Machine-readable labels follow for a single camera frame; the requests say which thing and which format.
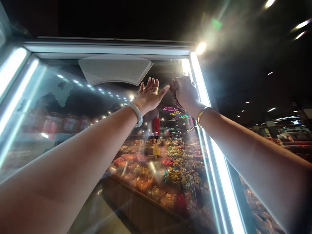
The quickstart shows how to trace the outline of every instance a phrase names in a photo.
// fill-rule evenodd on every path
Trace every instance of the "jar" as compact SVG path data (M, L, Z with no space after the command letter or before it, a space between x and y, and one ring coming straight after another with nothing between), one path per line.
M47 134L55 134L61 131L62 118L59 113L52 112L46 117L45 124L43 126L43 132Z
M78 118L75 115L68 114L64 119L64 132L77 133Z
M80 131L85 130L87 127L90 126L90 119L86 116L81 117L81 126L80 126Z

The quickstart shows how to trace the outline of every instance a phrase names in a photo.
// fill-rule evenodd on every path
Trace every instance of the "pink neon sign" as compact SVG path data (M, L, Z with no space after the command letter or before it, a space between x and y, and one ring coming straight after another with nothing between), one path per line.
M176 109L174 107L165 107L163 110L164 111L177 111L178 109Z

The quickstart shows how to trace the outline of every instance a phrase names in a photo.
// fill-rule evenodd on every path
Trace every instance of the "ceiling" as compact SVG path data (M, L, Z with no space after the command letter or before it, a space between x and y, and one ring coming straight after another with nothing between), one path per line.
M292 31L311 18L311 1L276 0L268 9L266 1L252 0L2 3L15 32L24 37L204 41L199 60L206 85L220 113L244 126L311 108L312 26ZM213 18L221 28L214 27Z

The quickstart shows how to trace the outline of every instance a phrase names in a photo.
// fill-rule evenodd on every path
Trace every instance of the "supermarket aisle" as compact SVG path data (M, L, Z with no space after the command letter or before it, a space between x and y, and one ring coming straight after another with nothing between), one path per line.
M93 190L68 231L68 234L94 233L131 233L103 199L99 185Z

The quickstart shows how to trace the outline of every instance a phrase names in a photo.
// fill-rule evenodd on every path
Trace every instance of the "gold bangle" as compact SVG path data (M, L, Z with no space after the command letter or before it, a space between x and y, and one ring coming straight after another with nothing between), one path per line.
M199 123L199 121L201 120L202 114L203 114L206 110L208 110L208 109L212 109L212 108L211 108L211 107L205 107L205 108L199 113L199 115L198 115L198 117L197 117L197 124L198 124L199 127L202 127L201 124Z

